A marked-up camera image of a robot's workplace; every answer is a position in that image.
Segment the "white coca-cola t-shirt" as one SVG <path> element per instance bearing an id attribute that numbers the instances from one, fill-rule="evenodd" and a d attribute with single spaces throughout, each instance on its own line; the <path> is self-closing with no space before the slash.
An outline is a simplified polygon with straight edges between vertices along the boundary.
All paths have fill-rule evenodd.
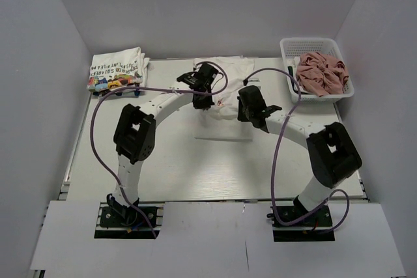
<path id="1" fill-rule="evenodd" d="M 223 68 L 228 77 L 227 88 L 212 97 L 214 105 L 206 111 L 197 111 L 193 137 L 211 141 L 250 142 L 252 125 L 238 121 L 238 91 L 244 87 L 243 80 L 255 68 L 253 59 L 234 57 L 196 58 L 194 64 L 211 61 Z"/>

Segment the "green and white t-shirt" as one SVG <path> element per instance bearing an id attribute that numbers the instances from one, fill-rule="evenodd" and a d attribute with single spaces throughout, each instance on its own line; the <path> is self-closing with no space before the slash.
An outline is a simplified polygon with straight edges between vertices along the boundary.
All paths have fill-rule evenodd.
<path id="1" fill-rule="evenodd" d="M 287 71 L 288 71 L 289 75 L 292 77 L 292 78 L 289 79 L 292 91 L 295 94 L 298 94 L 298 91 L 300 90 L 301 95 L 310 95 L 311 93 L 308 92 L 307 90 L 305 90 L 303 88 L 303 86 L 300 85 L 299 86 L 300 88 L 298 89 L 298 87 L 295 84 L 295 81 L 297 80 L 296 70 L 297 70 L 297 67 L 300 63 L 300 57 L 287 58 L 286 63 L 287 63 Z"/>

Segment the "pink t-shirt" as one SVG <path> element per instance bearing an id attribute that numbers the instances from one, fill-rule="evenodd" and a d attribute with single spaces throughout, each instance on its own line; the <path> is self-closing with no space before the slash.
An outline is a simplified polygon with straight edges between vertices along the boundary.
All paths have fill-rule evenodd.
<path id="1" fill-rule="evenodd" d="M 345 63 L 319 52 L 301 54 L 296 70 L 297 83 L 318 97 L 343 94 L 349 80 Z"/>

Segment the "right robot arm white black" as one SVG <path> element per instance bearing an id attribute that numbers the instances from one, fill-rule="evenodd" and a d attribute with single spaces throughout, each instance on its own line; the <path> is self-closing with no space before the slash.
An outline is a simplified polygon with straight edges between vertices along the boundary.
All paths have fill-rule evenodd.
<path id="1" fill-rule="evenodd" d="M 277 135 L 278 141 L 286 138 L 308 151 L 313 178 L 293 201 L 295 219 L 302 225 L 316 220 L 317 207 L 362 166 L 362 159 L 342 123 L 324 125 L 284 114 L 276 105 L 267 106 L 256 86 L 239 90 L 238 120 Z"/>

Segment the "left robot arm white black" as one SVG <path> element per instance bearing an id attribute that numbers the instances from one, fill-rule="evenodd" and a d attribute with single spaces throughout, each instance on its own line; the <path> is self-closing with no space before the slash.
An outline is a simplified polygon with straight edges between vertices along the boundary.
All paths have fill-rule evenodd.
<path id="1" fill-rule="evenodd" d="M 212 83 L 219 70 L 202 63 L 193 72 L 179 76 L 167 90 L 141 106 L 126 105 L 122 109 L 113 142 L 118 156 L 117 187 L 108 195 L 109 207 L 123 225 L 137 219 L 138 183 L 143 162 L 155 146 L 156 129 L 168 116 L 181 107 L 193 104 L 196 109 L 209 109 Z"/>

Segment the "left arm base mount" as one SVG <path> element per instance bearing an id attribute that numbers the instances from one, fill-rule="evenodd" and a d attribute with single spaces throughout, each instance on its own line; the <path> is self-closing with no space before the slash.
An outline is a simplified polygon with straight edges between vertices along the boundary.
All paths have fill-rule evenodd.
<path id="1" fill-rule="evenodd" d="M 154 234 L 159 235 L 164 204 L 141 203 L 139 208 L 150 221 Z M 117 240 L 153 240 L 156 237 L 144 217 L 135 209 L 128 209 L 128 215 L 122 217 L 110 205 L 100 203 L 98 218 L 94 231 L 95 239 L 117 239 Z"/>

